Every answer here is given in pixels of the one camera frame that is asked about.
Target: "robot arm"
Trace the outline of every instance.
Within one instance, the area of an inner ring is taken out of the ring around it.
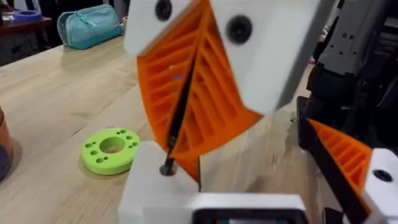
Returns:
[[[123,224],[130,218],[134,223],[177,224],[192,216],[198,223],[207,223],[250,218],[248,214],[260,219],[267,219],[263,214],[268,214],[270,219],[306,223],[302,202],[294,195],[269,195],[262,198],[264,201],[258,201],[259,195],[198,194],[198,158],[247,130],[263,114],[291,101],[333,2],[131,2],[124,45],[137,57],[142,99],[158,145],[141,144],[136,155],[140,157],[136,160],[150,162],[133,163],[119,208]],[[380,23],[389,1],[347,2],[308,82],[316,102],[324,96],[327,100],[332,98],[332,102],[345,101],[348,90],[355,88],[355,78],[350,74],[359,71],[368,55],[366,49],[372,31]],[[351,18],[350,11],[357,8],[360,10]],[[328,85],[331,79],[343,88]],[[324,84],[323,91],[319,83]],[[338,93],[337,100],[330,97],[333,93]],[[309,129],[311,135],[301,132],[300,139],[307,141],[300,145],[313,154],[347,219],[351,223],[396,222],[398,216],[390,208],[396,208],[395,202],[385,204],[384,200],[398,192],[395,185],[388,184],[389,175],[398,177],[394,167],[398,159],[386,149],[372,152],[365,147],[355,154],[358,145],[342,147],[344,141],[339,145],[342,154],[335,155],[336,148],[328,146],[333,138],[324,139],[320,126],[311,120],[319,114],[324,116],[314,110],[318,104],[313,101],[314,98],[303,103],[305,116],[300,117],[299,126]],[[336,135],[346,142],[355,141],[344,134]],[[384,157],[389,158],[385,164],[380,162]],[[248,203],[239,206],[243,200]],[[260,207],[262,216],[247,213]],[[275,216],[280,210],[283,214],[287,210],[299,212],[289,213],[288,218]]]

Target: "wooden table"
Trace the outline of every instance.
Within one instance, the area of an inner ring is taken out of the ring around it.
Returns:
[[[36,30],[41,30],[44,27],[51,25],[51,18],[44,17],[41,21],[37,22],[8,22],[3,21],[3,25],[0,26],[0,35],[8,35],[15,33],[29,33]]]
[[[91,173],[81,163],[80,146],[109,127],[154,138],[135,71],[122,37],[89,50],[57,47],[0,68],[0,104],[15,150],[9,175],[0,183],[0,223],[118,222],[127,173]],[[319,223],[319,178],[297,146],[294,108],[264,117],[203,156],[203,190],[300,194],[307,215]]]

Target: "zipper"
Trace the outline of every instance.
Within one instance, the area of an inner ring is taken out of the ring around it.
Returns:
[[[89,21],[85,16],[83,16],[80,12],[75,12],[75,15],[79,17],[81,21],[83,21],[85,24],[90,24],[92,26],[97,26],[94,22]]]

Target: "green 3d printed ring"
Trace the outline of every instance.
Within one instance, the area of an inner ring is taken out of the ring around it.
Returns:
[[[130,169],[139,141],[138,135],[123,128],[98,131],[82,145],[81,158],[96,174],[120,174]]]

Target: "black hole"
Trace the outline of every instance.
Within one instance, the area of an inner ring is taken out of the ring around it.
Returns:
[[[172,3],[170,0],[158,0],[155,6],[155,14],[158,20],[167,21],[172,14]]]
[[[384,170],[374,170],[373,174],[380,180],[384,182],[392,182],[392,177],[391,175],[384,171]]]
[[[249,40],[252,24],[246,16],[235,16],[227,25],[227,36],[235,44],[244,44]]]

